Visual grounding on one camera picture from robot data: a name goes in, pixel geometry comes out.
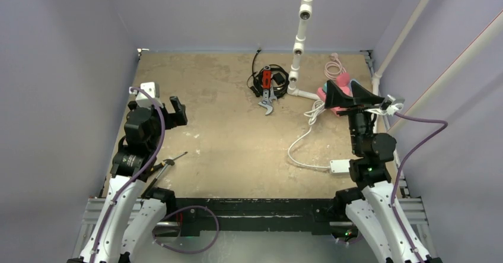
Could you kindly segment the salmon pink USB charger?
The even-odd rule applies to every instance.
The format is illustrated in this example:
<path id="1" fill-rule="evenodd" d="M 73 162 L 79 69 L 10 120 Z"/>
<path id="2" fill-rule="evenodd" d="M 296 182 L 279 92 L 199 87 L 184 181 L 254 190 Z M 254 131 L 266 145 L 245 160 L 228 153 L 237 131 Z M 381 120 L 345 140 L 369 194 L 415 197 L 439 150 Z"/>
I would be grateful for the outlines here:
<path id="1" fill-rule="evenodd" d="M 341 72 L 335 79 L 335 83 L 338 87 L 348 87 L 351 82 L 351 77 L 348 72 Z"/>

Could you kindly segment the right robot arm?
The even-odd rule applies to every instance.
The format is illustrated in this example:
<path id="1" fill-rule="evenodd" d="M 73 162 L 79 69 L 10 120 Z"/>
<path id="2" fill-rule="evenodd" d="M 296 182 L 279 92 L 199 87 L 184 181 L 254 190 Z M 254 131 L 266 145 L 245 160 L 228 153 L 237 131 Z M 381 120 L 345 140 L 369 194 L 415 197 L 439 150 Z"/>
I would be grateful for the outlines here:
<path id="1" fill-rule="evenodd" d="M 393 161 L 397 141 L 374 132 L 378 116 L 398 115 L 404 99 L 381 97 L 351 82 L 352 95 L 332 80 L 326 83 L 325 108 L 340 108 L 347 116 L 352 153 L 349 175 L 356 187 L 336 192 L 333 212 L 350 219 L 380 262 L 441 262 L 423 245 L 397 199 L 397 183 L 386 168 Z"/>

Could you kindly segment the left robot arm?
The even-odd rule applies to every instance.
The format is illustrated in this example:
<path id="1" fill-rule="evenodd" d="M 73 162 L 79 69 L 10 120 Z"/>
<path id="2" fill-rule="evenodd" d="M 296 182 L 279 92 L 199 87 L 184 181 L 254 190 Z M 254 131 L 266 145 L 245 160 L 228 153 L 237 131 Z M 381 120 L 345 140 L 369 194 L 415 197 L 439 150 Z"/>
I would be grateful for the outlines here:
<path id="1" fill-rule="evenodd" d="M 105 202 L 88 242 L 70 262 L 135 262 L 156 223 L 175 217 L 174 192 L 163 188 L 145 192 L 165 131 L 187 124 L 185 106 L 176 96 L 170 103 L 172 113 L 156 99 L 129 102 Z"/>

